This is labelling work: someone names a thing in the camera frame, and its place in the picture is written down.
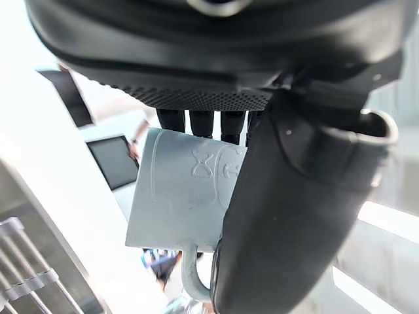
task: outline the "screen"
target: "screen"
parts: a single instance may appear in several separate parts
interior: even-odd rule
[[[138,163],[130,157],[125,136],[86,144],[111,190],[137,180]]]

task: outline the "mug handle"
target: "mug handle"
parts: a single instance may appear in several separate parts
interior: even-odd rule
[[[182,283],[191,298],[203,303],[210,303],[210,290],[204,286],[196,269],[198,247],[190,246],[182,252]]]

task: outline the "black plastic casing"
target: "black plastic casing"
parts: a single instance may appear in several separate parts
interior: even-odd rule
[[[218,314],[282,314],[321,277],[397,141],[385,114],[352,130],[304,117],[278,91],[253,133],[214,258]]]
[[[285,70],[345,80],[399,51],[418,0],[254,1],[229,18],[184,0],[26,0],[34,29],[90,79],[160,109],[260,111]]]

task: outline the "white wall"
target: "white wall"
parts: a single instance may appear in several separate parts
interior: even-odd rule
[[[1,58],[31,69],[56,69],[56,58],[33,30],[23,0],[0,1]]]

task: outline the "person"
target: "person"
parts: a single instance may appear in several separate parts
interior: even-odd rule
[[[60,61],[58,62],[58,68],[62,73],[69,73],[71,75],[84,101],[84,106],[88,110],[88,115],[90,115],[89,119],[85,120],[91,121],[93,124],[98,124],[120,114],[138,110],[143,112],[144,119],[139,123],[136,133],[129,144],[131,158],[139,159],[136,144],[151,125],[151,121],[157,117],[156,109],[145,105],[122,90],[90,80],[84,75],[68,68]]]

